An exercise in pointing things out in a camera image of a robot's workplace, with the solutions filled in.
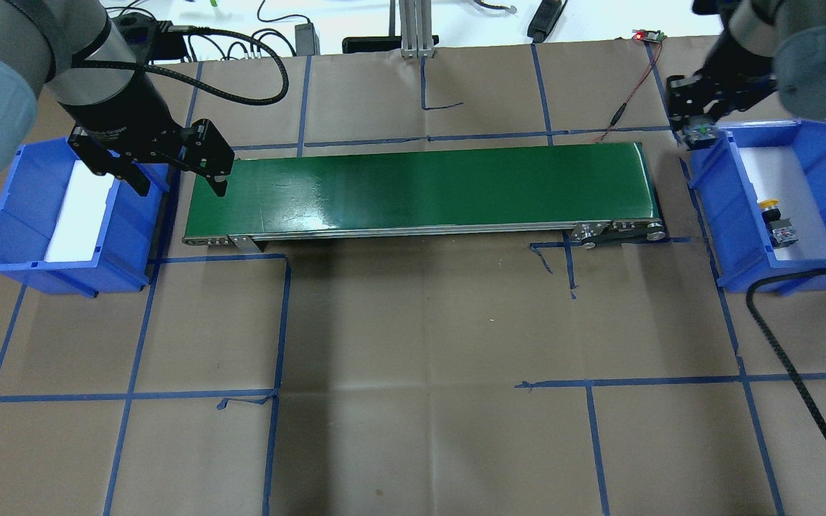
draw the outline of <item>conveyor belt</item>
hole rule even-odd
[[[639,143],[235,161],[229,180],[196,182],[186,244],[659,219]]]

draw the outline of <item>blue plastic bin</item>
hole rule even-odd
[[[64,138],[17,151],[0,196],[0,274],[47,294],[94,297],[142,290],[158,205],[168,191],[168,167],[140,165],[152,180],[145,197],[114,180],[90,261],[46,262],[77,160]]]
[[[745,171],[741,150],[751,147],[790,147],[799,160],[810,196],[817,204],[826,230],[826,123],[812,121],[745,124],[723,128],[711,149],[691,156],[694,177],[712,242],[721,264],[720,287],[744,292],[758,279],[826,267],[826,256],[806,260],[780,260],[764,228],[754,185]],[[783,217],[787,206],[780,206]],[[799,231],[799,222],[792,220]],[[768,285],[766,290],[790,294],[800,290],[826,290],[826,277]]]

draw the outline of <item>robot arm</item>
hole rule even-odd
[[[672,129],[690,149],[714,143],[714,124],[779,91],[801,118],[826,118],[826,0],[744,0],[690,77],[668,78]]]
[[[151,183],[134,163],[170,163],[225,194],[234,153],[212,122],[183,128],[144,71],[73,67],[83,61],[137,62],[98,0],[0,0],[0,171],[46,85],[75,119],[69,143],[92,172],[145,196]]]

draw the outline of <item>metal stand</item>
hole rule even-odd
[[[404,58],[435,55],[432,0],[400,0],[400,53]]]

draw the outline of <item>black cable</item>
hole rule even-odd
[[[235,49],[235,47],[236,47],[236,46],[239,46],[240,48],[242,48],[242,50],[243,50],[243,52],[244,52],[244,55],[245,55],[245,56],[247,56],[247,55],[249,54],[247,47],[246,47],[246,46],[244,46],[244,43],[241,43],[241,42],[234,42],[234,43],[231,43],[231,44],[229,45],[229,51],[225,54],[225,55],[226,55],[226,56],[228,56],[230,59],[232,58],[232,50],[233,50],[233,49]]]
[[[124,13],[126,13],[129,9],[138,9],[138,7],[133,6],[135,6],[135,4],[141,4],[144,1],[145,0],[133,0],[131,3],[127,4],[127,6],[123,7],[123,9],[120,11],[120,15],[123,16]]]
[[[517,9],[514,6],[496,6],[496,4],[488,4],[485,3],[483,0],[473,0],[473,3],[481,6],[483,9],[492,9],[494,11],[508,11],[509,13],[515,14]]]
[[[809,414],[812,414],[812,419],[814,419],[815,424],[817,425],[817,430],[822,432],[824,440],[826,441],[826,421],[824,421],[824,416],[820,413],[819,409],[817,409],[817,405],[812,398],[812,394],[809,393],[809,389],[805,386],[805,382],[802,381],[799,371],[797,371],[796,367],[792,365],[792,360],[790,360],[789,356],[786,355],[786,351],[783,350],[783,346],[779,344],[779,340],[777,340],[777,337],[773,334],[773,331],[770,330],[770,327],[767,325],[764,317],[761,316],[759,311],[757,311],[757,306],[754,306],[754,292],[757,292],[758,288],[764,287],[764,285],[800,278],[821,277],[822,275],[826,275],[826,268],[759,279],[748,287],[748,292],[745,296],[745,303],[748,306],[748,311],[750,311],[751,317],[754,318],[754,322],[757,323],[757,326],[759,326],[761,331],[763,331],[767,342],[770,343],[774,353],[777,354],[777,358],[781,363],[783,363],[783,367],[786,368],[786,372],[789,374],[789,379],[792,380],[794,385],[796,385],[796,390],[799,391],[799,395],[802,396],[802,401],[805,402],[805,406],[809,409]]]
[[[311,23],[311,19],[304,14],[286,14],[285,16],[279,16],[277,19],[262,19],[262,17],[260,17],[260,10],[263,9],[263,4],[266,4],[266,0],[262,0],[260,6],[257,7],[257,19],[263,23],[275,23],[284,19],[296,19],[296,17],[298,19],[305,19],[305,23]]]
[[[146,9],[142,9],[141,7],[130,7],[130,6],[126,6],[126,7],[108,7],[105,10],[108,11],[108,13],[109,13],[110,11],[117,11],[117,10],[121,10],[121,9],[122,9],[121,13],[117,14],[117,16],[123,16],[127,11],[134,11],[134,12],[137,12],[137,13],[147,14],[148,17],[150,17],[151,19],[155,19],[155,14],[152,14],[151,11],[146,10]]]
[[[273,36],[275,38],[281,39],[285,43],[285,45],[288,46],[289,52],[292,53],[292,57],[295,57],[296,55],[298,55],[298,53],[295,51],[295,47],[292,46],[292,42],[289,42],[289,39],[286,38],[286,36],[284,36],[282,32],[279,32],[276,29],[260,29],[260,30],[258,30],[258,32],[255,32],[250,36],[252,38],[257,38],[260,42],[262,42],[263,38],[266,38],[266,36]]]
[[[192,35],[186,37],[186,43],[187,43],[188,46],[190,46],[190,56],[193,57],[194,61],[198,61],[198,59],[196,58],[196,50],[193,49],[193,40],[192,40],[193,36],[197,36],[197,38],[202,38],[202,39],[205,39],[207,42],[212,43],[212,46],[216,47],[216,50],[219,50],[219,53],[222,54],[222,59],[225,59],[225,56],[226,56],[225,50],[223,50],[219,46],[219,43],[216,43],[215,40],[213,40],[212,38],[209,38],[209,36],[203,36],[202,34],[192,34]]]
[[[160,66],[153,66],[150,64],[137,64],[135,62],[121,62],[121,61],[81,61],[73,63],[74,68],[96,68],[96,69],[109,69],[109,70],[132,70],[135,72],[148,72],[148,73],[155,73],[155,75],[164,75],[165,77],[170,77],[171,79],[175,79],[176,81],[186,82],[188,85],[194,86],[199,88],[207,94],[216,95],[216,97],[224,98],[230,102],[238,102],[238,104],[243,105],[271,105],[279,102],[283,98],[285,98],[285,94],[289,91],[289,74],[285,71],[285,65],[283,63],[282,58],[273,51],[266,43],[261,42],[261,40],[250,38],[250,36],[246,36],[239,32],[232,32],[232,30],[223,30],[223,29],[210,29],[209,27],[194,27],[193,29],[187,30],[184,32],[184,35],[203,35],[203,36],[228,36],[229,38],[240,39],[243,42],[248,42],[257,45],[259,48],[263,49],[270,55],[273,62],[276,63],[276,67],[279,69],[280,75],[283,78],[283,87],[282,89],[272,97],[269,98],[248,98],[248,97],[240,97],[240,95],[233,95],[230,92],[225,92],[216,88],[212,85],[207,85],[205,82],[197,81],[190,77],[189,75],[184,75],[184,73],[174,72],[174,70],[168,70],[167,68],[161,68]]]

